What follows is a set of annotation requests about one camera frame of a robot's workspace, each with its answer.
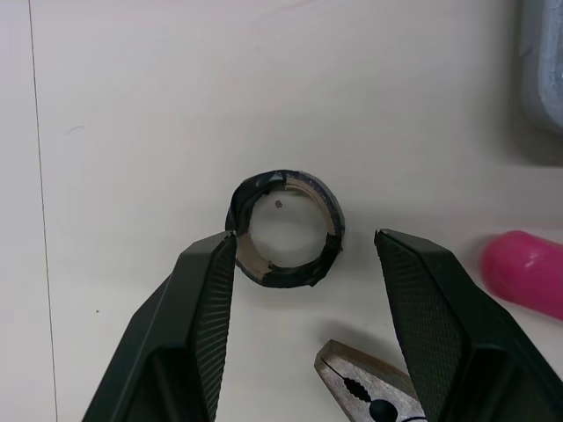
gray container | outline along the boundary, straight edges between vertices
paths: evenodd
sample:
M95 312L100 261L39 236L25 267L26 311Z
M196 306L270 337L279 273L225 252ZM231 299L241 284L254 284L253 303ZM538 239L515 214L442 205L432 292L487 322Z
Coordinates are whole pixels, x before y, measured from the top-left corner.
M524 112L563 134L563 0L523 0L520 57Z

white table surface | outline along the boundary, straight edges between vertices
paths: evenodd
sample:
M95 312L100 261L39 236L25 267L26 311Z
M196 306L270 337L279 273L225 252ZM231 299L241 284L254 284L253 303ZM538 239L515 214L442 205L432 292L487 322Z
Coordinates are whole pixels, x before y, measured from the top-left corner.
M314 288L237 270L218 422L345 420L312 366L330 338L405 368L376 229L448 247L478 283L491 236L563 243L563 142L516 110L513 3L32 0L58 420L80 420L133 312L257 172L321 178L347 235ZM54 420L29 11L0 11L0 317L20 345L0 391L24 403L0 419ZM563 376L563 323L502 304Z

pink object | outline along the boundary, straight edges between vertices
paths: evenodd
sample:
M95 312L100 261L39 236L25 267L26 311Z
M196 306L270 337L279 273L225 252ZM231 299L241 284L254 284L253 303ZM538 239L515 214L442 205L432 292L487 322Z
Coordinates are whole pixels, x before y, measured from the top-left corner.
M495 295L563 320L563 245L510 231L485 248L480 269Z

tape roll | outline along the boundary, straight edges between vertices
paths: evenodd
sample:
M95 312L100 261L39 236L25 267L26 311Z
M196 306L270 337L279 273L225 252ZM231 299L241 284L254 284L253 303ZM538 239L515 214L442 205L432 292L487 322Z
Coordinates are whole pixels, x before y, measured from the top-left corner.
M293 190L308 196L325 218L325 247L316 259L302 266L276 266L263 258L248 231L254 204L262 195L276 190ZM333 193L318 178L302 171L269 171L248 178L233 193L225 229L237 232L237 265L252 281L264 287L314 286L326 276L342 251L344 215Z

pink plastic cap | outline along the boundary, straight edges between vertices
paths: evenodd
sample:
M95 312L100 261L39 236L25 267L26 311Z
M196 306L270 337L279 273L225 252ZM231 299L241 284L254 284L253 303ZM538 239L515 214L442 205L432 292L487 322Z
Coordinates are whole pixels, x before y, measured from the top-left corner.
M563 320L563 245L510 231L485 248L480 271L500 298Z

